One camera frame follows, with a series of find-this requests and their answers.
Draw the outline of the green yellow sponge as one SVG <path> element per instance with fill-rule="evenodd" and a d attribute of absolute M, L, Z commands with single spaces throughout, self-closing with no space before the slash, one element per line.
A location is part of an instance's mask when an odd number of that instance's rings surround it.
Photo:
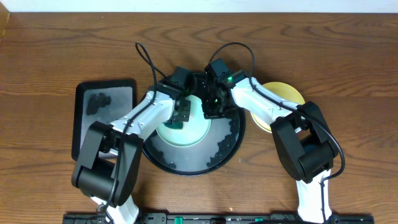
<path fill-rule="evenodd" d="M 168 121 L 164 123 L 165 127 L 170 129 L 183 129 L 182 121 Z"/>

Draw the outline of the mint plate top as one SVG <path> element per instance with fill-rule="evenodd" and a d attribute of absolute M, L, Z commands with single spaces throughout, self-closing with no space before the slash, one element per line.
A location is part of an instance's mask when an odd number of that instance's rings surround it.
<path fill-rule="evenodd" d="M 183 129 L 170 129 L 164 124 L 156 129 L 162 140 L 177 147 L 187 147 L 198 143 L 206 136 L 211 126 L 211 121 L 204 118 L 201 99 L 194 95 L 186 99 L 191 101 L 190 120 L 183 122 Z"/>

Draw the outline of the yellow plate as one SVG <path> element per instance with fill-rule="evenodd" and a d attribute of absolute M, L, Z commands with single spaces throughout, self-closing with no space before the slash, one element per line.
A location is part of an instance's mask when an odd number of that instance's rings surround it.
<path fill-rule="evenodd" d="M 282 83 L 282 82 L 269 82 L 263 84 L 264 88 L 267 88 L 269 91 L 273 92 L 274 94 L 280 96 L 283 99 L 296 102 L 300 105 L 305 103 L 303 96 L 300 94 L 298 90 L 292 87 L 289 84 Z M 263 120 L 258 118 L 256 115 L 251 113 L 251 117 L 253 121 L 264 131 L 271 133 L 271 127 L 265 123 Z"/>

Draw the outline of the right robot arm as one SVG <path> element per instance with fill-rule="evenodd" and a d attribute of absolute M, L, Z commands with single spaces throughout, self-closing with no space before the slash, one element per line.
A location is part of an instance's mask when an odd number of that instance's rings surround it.
<path fill-rule="evenodd" d="M 205 116 L 226 116 L 231 108 L 244 108 L 267 123 L 279 160 L 296 181 L 298 214 L 305 222 L 329 223 L 331 209 L 327 185 L 342 148 L 331 134 L 319 107 L 298 104 L 276 95 L 244 70 L 236 73 L 206 71 Z"/>

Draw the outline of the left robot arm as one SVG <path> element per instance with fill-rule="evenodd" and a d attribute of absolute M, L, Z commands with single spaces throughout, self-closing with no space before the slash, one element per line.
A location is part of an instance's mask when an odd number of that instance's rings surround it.
<path fill-rule="evenodd" d="M 162 80 L 123 117 L 88 128 L 72 174 L 72 185 L 97 204 L 105 223 L 135 223 L 139 209 L 131 197 L 144 141 L 173 118 L 187 92 L 186 84 Z"/>

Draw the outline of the round black tray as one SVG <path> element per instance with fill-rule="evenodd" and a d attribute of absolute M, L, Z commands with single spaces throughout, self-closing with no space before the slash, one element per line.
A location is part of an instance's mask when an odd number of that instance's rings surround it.
<path fill-rule="evenodd" d="M 191 95 L 204 92 L 205 74 L 193 73 Z M 231 118 L 210 119 L 206 136 L 187 147 L 173 146 L 155 130 L 145 141 L 143 153 L 158 168 L 176 175 L 198 176 L 225 165 L 239 149 L 246 129 L 244 110 L 237 109 Z"/>

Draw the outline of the rectangular black tray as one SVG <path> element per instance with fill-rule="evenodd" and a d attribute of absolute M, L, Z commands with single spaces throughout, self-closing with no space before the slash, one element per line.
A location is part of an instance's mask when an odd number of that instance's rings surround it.
<path fill-rule="evenodd" d="M 75 91 L 72 159 L 76 161 L 87 130 L 92 123 L 104 124 L 122 118 L 136 105 L 133 79 L 82 82 Z"/>

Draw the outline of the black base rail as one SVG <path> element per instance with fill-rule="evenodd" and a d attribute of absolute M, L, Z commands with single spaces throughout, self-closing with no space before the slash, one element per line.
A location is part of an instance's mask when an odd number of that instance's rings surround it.
<path fill-rule="evenodd" d="M 63 224 L 107 223 L 105 215 L 65 214 Z M 135 224 L 260 224 L 260 223 L 304 223 L 296 214 L 256 215 L 168 215 L 145 213 L 139 215 Z"/>

